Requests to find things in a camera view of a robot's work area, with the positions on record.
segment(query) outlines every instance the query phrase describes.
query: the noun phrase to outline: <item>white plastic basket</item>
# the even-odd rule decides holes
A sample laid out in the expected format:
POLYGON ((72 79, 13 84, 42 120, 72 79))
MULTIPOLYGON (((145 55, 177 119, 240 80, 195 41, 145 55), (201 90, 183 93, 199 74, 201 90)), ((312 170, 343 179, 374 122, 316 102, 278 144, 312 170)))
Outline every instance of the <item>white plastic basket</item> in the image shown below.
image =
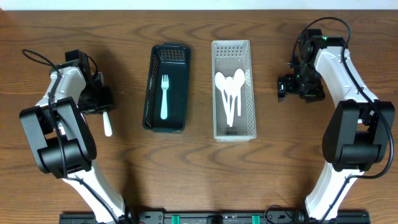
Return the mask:
POLYGON ((211 43, 213 61, 213 124, 214 138, 217 141, 248 141, 256 138, 256 115, 254 112, 254 93, 251 71, 250 41, 215 40, 211 43), (226 114, 220 90, 215 85, 215 74, 221 72, 225 77, 234 77, 237 69, 245 76, 241 88, 241 115, 237 115, 237 99, 233 126, 226 122, 226 114))

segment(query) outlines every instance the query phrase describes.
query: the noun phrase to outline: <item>white background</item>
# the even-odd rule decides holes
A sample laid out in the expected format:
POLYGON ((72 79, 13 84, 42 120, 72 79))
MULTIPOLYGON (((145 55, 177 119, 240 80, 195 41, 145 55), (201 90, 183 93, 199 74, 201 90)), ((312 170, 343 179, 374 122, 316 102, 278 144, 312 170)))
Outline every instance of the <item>white background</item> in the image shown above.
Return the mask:
POLYGON ((398 0, 0 0, 6 10, 398 9, 398 0))

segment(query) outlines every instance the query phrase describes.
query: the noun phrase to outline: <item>black tray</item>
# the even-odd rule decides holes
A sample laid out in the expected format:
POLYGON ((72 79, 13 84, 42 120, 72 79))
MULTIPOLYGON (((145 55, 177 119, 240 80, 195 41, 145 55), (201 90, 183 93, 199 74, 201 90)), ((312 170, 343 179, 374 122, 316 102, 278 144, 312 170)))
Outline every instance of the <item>black tray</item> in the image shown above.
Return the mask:
POLYGON ((180 44, 155 45, 150 56, 142 126, 160 133, 180 133, 185 127, 190 49, 180 44), (162 75, 169 75, 168 117, 160 118, 162 75))

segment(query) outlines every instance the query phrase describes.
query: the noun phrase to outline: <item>fork handle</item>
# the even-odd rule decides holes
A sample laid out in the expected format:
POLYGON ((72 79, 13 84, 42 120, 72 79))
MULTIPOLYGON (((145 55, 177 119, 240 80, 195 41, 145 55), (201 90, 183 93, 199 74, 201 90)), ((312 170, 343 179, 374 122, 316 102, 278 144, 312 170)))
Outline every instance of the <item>fork handle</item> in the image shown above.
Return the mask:
POLYGON ((167 119, 167 90, 163 90, 162 109, 160 110, 160 118, 167 119))

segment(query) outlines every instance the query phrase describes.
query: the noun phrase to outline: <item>wooden table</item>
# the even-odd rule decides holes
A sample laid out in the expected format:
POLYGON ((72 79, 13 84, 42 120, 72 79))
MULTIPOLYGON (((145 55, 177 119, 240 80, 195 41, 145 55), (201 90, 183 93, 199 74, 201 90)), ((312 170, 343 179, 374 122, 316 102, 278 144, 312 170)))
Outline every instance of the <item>wooden table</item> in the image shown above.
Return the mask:
MULTIPOLYGON (((64 52, 74 49, 96 60, 116 100, 110 112, 113 136, 104 136, 101 116, 86 118, 98 164, 128 204, 168 211, 301 206, 325 162, 322 136, 334 104, 326 85, 323 101, 306 104, 289 96, 278 103, 276 80, 292 72, 287 62, 299 32, 323 16, 350 24, 356 69, 373 93, 397 106, 396 11, 1 12, 0 223, 58 223, 62 212, 90 211, 69 185, 41 173, 32 157, 18 114, 43 96, 50 68, 27 60, 24 48, 54 63, 64 62, 64 52), (228 39, 251 41, 257 138, 249 142, 213 138, 210 45, 228 39), (150 50, 164 42, 192 50, 182 134, 142 128, 150 50)), ((334 21, 316 27, 346 35, 334 21)), ((369 173, 379 172, 385 161, 369 173)), ((366 209, 373 223, 396 222, 397 163, 379 180, 358 180, 341 208, 366 209)))

